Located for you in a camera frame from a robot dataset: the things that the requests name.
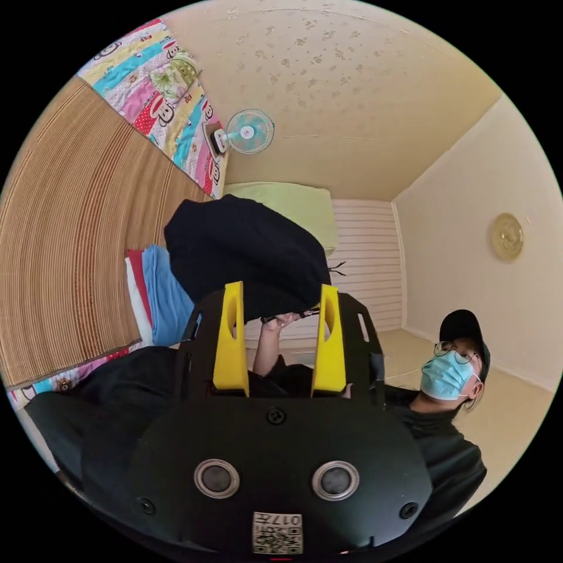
wall fan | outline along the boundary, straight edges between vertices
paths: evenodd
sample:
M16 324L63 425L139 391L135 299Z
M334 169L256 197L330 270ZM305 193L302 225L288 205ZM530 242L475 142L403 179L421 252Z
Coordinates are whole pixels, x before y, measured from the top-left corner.
M214 149L224 154L233 148L242 154L256 154L274 138L274 124L261 110L243 110L230 118L226 131L217 129L211 135Z

white wall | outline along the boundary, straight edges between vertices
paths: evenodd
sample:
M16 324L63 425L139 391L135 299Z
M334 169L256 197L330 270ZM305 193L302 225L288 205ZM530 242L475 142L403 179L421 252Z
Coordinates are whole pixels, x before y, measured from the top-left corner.
M535 135L502 97L394 205L406 264L407 330L435 339L473 310L493 365L554 391L563 369L563 201ZM501 212L523 226L513 264L495 257Z
M378 331L394 330L402 322L402 275L399 237L391 203L373 200L334 199L338 246L328 258L332 283L368 307ZM316 338L318 317L299 320L285 329L283 340ZM245 327L247 341L258 339L260 321Z

yellow bracket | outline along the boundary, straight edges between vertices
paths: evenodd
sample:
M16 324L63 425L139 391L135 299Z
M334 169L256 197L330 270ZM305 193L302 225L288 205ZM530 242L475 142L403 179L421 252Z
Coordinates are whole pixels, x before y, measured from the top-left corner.
M244 333L242 282L228 283L223 297L223 312L217 340L213 385L219 391L241 391L249 396ZM236 324L236 337L233 329Z
M330 331L326 340L324 339L325 322ZM339 393L345 387L346 369L338 289L323 285L321 310L318 319L317 356L315 358L311 394L314 391Z

screw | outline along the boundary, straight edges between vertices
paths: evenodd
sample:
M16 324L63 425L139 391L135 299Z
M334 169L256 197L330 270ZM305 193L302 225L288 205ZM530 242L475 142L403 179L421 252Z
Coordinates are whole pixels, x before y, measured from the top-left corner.
M139 504L141 505L141 510L148 516L152 516L156 512L156 508L153 503L147 498L138 498Z
M417 503L406 503L399 511L399 517L403 520L412 518L418 512Z
M268 409L268 412L266 413L266 420L270 424L283 424L286 420L286 414L281 409L274 406L271 409Z

qr code label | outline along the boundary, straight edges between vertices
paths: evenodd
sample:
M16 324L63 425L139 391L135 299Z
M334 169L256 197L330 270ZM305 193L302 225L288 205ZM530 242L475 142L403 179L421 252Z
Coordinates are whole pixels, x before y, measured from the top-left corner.
M252 522L254 553L295 555L303 553L301 514L255 512Z

